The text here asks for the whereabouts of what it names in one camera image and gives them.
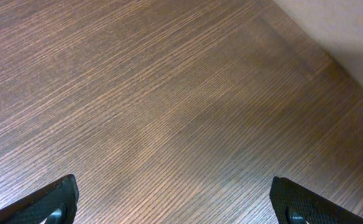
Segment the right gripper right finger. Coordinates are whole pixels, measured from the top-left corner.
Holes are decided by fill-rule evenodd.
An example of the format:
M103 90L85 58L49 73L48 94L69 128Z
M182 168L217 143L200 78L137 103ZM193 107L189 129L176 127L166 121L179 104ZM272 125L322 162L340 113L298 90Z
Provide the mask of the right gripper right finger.
M281 224L363 224L363 218L284 177L274 177L270 200Z

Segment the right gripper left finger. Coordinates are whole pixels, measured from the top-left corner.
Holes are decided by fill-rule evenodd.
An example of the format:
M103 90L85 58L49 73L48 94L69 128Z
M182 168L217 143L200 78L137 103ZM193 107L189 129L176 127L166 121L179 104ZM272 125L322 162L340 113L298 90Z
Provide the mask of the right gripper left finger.
M72 224L79 191L75 176L65 175L0 210L0 224Z

